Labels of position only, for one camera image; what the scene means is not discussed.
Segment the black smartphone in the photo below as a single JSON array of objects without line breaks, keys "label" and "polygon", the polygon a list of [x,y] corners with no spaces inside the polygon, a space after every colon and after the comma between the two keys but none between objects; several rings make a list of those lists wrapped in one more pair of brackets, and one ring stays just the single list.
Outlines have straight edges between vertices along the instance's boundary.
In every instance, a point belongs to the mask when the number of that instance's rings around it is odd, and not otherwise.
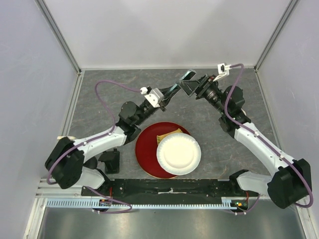
[{"label": "black smartphone", "polygon": [[196,71],[189,69],[179,80],[176,81],[175,84],[178,84],[179,89],[181,89],[181,85],[183,84],[183,82],[190,81],[195,75],[196,75]]}]

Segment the black folding phone stand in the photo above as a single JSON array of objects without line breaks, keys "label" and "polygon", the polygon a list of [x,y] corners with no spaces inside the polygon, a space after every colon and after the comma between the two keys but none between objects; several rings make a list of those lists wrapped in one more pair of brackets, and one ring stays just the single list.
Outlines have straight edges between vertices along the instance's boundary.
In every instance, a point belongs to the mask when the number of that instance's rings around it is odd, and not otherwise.
[{"label": "black folding phone stand", "polygon": [[118,174],[120,172],[120,152],[116,148],[112,151],[104,151],[98,161],[104,163],[105,174]]}]

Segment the pink case smartphone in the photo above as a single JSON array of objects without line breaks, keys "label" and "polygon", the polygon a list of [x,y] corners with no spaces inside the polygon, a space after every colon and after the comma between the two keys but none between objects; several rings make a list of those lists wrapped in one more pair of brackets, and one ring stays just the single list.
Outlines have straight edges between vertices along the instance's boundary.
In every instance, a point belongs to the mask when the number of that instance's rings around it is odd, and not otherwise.
[{"label": "pink case smartphone", "polygon": [[61,140],[63,138],[68,138],[69,140],[75,140],[76,139],[76,137],[74,137],[74,136],[65,136],[65,135],[63,135],[63,136],[58,136],[57,140]]}]

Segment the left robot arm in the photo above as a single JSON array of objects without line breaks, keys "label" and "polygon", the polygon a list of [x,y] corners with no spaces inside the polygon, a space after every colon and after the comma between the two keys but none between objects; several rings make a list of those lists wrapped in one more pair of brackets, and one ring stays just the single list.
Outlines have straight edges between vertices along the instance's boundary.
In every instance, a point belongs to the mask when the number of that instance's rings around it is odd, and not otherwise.
[{"label": "left robot arm", "polygon": [[179,90],[176,84],[163,89],[133,89],[145,98],[144,101],[140,105],[132,101],[123,103],[119,120],[114,120],[109,129],[82,139],[71,140],[65,136],[58,140],[45,163],[47,184],[57,184],[61,189],[78,185],[92,188],[99,196],[106,195],[110,188],[107,176],[97,168],[88,168],[85,163],[108,149],[132,142],[141,132],[138,126],[157,110],[165,111]]}]

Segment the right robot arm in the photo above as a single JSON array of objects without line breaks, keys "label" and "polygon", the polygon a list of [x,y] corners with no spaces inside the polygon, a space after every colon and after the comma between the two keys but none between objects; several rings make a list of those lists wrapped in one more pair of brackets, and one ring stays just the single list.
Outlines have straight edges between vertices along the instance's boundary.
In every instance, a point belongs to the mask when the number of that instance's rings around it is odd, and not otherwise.
[{"label": "right robot arm", "polygon": [[270,197],[279,208],[285,209],[309,196],[310,207],[314,201],[312,194],[311,167],[305,159],[296,160],[269,141],[245,115],[243,91],[237,86],[229,86],[225,91],[218,87],[213,76],[205,75],[198,80],[186,77],[177,85],[187,96],[206,99],[221,113],[220,126],[233,139],[249,149],[267,168],[269,174],[261,175],[248,170],[240,170],[230,176],[228,190],[234,196],[245,191],[256,192]]}]

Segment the yellow sponge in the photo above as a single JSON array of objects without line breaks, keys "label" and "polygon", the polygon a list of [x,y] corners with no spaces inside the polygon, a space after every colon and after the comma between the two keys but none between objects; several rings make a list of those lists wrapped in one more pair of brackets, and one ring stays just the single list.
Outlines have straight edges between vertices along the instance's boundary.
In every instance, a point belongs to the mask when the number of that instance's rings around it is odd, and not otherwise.
[{"label": "yellow sponge", "polygon": [[167,136],[171,135],[171,134],[175,134],[175,133],[183,133],[183,131],[178,128],[174,131],[171,131],[171,132],[168,132],[168,133],[165,133],[165,134],[162,134],[162,135],[157,135],[157,145],[160,144],[160,142]]}]

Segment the red round plate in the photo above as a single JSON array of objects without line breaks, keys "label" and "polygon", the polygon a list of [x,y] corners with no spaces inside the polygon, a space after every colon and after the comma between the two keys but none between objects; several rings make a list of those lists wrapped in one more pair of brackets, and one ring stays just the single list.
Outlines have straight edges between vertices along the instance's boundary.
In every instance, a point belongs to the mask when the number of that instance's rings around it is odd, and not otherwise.
[{"label": "red round plate", "polygon": [[158,122],[145,128],[136,141],[135,155],[140,167],[150,176],[159,179],[171,179],[174,174],[166,172],[157,160],[157,136],[171,133],[180,129],[181,132],[190,133],[181,125],[172,122]]}]

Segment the white paper plate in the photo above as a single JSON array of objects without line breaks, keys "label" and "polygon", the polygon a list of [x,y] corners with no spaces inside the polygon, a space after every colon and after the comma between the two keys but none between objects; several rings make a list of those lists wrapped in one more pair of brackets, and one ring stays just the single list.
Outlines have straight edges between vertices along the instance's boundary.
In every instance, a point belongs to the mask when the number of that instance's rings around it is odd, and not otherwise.
[{"label": "white paper plate", "polygon": [[159,143],[157,161],[160,167],[170,174],[186,175],[198,167],[201,148],[191,135],[173,133]]}]

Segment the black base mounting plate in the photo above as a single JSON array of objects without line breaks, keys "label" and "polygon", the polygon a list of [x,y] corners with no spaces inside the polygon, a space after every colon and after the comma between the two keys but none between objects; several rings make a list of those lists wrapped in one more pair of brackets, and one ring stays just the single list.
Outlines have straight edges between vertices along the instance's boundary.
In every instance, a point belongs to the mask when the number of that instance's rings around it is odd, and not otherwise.
[{"label": "black base mounting plate", "polygon": [[114,179],[98,192],[125,202],[211,202],[221,197],[256,197],[229,180],[217,179]]}]

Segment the right aluminium frame post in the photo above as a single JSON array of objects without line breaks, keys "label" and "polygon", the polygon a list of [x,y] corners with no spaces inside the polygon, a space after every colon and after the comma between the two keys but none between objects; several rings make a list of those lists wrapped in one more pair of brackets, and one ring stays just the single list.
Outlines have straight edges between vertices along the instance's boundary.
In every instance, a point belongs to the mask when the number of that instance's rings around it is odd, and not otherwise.
[{"label": "right aluminium frame post", "polygon": [[261,52],[255,66],[254,71],[257,73],[261,66],[263,65],[266,57],[269,55],[270,51],[272,50],[273,46],[275,45],[278,37],[280,36],[281,32],[283,31],[285,25],[289,21],[291,15],[293,14],[295,8],[297,7],[299,0],[290,0],[287,7],[285,8],[282,16],[280,17],[274,31],[272,32],[269,40],[267,41],[264,49]]}]

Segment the aluminium frame post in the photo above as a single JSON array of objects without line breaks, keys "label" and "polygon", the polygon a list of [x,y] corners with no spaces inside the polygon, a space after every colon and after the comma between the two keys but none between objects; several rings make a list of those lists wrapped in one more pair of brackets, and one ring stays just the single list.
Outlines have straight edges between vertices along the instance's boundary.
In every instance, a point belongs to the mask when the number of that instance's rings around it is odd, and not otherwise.
[{"label": "aluminium frame post", "polygon": [[74,70],[77,74],[82,72],[81,67],[79,66],[78,62],[76,61],[70,47],[68,46],[61,30],[59,29],[49,7],[47,6],[44,0],[35,0],[35,3],[39,7],[40,11],[42,12],[45,20],[47,21],[48,25],[50,26],[55,38],[57,39],[58,43],[60,44],[63,52],[65,53],[66,57],[68,58],[69,62],[71,63]]},{"label": "aluminium frame post", "polygon": [[289,21],[291,15],[293,14],[295,8],[297,7],[299,0],[290,0],[287,7],[285,8],[282,16],[280,17],[274,31],[272,32],[269,40],[267,41],[264,49],[261,52],[255,66],[254,71],[257,73],[261,66],[263,65],[266,57],[269,55],[270,51],[272,50],[273,46],[275,45],[278,37],[280,36],[281,32],[283,31],[285,25]]}]

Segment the left aluminium frame post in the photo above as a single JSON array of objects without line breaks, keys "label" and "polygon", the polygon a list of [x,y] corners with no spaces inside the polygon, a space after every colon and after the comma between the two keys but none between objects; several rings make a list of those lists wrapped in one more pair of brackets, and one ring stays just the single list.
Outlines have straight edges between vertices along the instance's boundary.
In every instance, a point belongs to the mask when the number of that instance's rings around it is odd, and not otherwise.
[{"label": "left aluminium frame post", "polygon": [[65,53],[66,57],[68,58],[69,62],[71,63],[74,70],[77,74],[82,72],[81,67],[79,66],[78,62],[76,61],[70,47],[68,46],[61,30],[59,29],[49,7],[47,6],[44,0],[35,0],[35,3],[39,7],[40,11],[42,12],[45,20],[47,21],[48,25],[50,26],[55,38],[57,39],[58,43],[60,44],[63,52]]}]

